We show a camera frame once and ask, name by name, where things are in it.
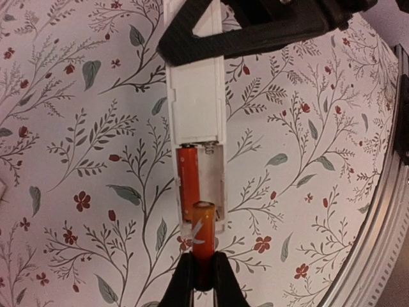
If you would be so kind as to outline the white remote control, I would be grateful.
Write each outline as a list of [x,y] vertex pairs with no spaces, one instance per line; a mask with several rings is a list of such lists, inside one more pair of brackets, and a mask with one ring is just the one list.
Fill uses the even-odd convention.
[[[164,1],[165,30],[185,1]],[[220,1],[212,1],[193,29],[199,36],[222,33]],[[203,59],[180,66],[166,63],[167,105],[171,155],[177,186],[176,203],[180,235],[192,238],[192,221],[184,221],[180,203],[177,149],[192,145],[198,150],[200,201],[215,205],[215,231],[225,230],[226,99],[224,57]]]

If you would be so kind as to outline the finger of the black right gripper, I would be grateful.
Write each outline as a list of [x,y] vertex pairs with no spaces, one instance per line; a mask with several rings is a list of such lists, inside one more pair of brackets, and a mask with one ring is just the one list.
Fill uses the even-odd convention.
[[182,4],[158,42],[157,52],[167,64],[177,67],[218,56],[234,58],[276,51],[329,31],[329,23],[319,14],[315,21],[302,17],[208,36],[194,34],[193,29],[211,4],[207,0]]

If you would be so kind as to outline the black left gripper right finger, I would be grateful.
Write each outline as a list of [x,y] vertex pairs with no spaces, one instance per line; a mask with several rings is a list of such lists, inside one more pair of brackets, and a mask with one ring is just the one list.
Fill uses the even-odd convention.
[[218,307],[250,307],[225,253],[213,256],[213,305]]

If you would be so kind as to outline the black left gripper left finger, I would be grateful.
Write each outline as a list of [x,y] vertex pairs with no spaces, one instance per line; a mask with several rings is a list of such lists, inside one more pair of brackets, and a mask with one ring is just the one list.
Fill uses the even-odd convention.
[[167,286],[161,307],[191,307],[194,305],[194,257],[182,254]]

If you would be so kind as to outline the orange battery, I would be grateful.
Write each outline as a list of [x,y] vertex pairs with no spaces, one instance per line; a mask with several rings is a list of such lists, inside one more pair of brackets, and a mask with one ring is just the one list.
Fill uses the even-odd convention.
[[194,287],[198,291],[212,288],[213,255],[215,254],[215,205],[199,201],[192,211],[192,256]]
[[178,148],[176,153],[182,217],[184,221],[191,221],[193,206],[200,200],[198,150],[187,145]]

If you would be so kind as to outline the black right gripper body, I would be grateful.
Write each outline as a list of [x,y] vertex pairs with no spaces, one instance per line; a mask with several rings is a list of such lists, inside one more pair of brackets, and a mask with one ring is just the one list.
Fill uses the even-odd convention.
[[345,26],[354,13],[365,12],[376,1],[223,1],[242,28],[321,14],[331,26]]

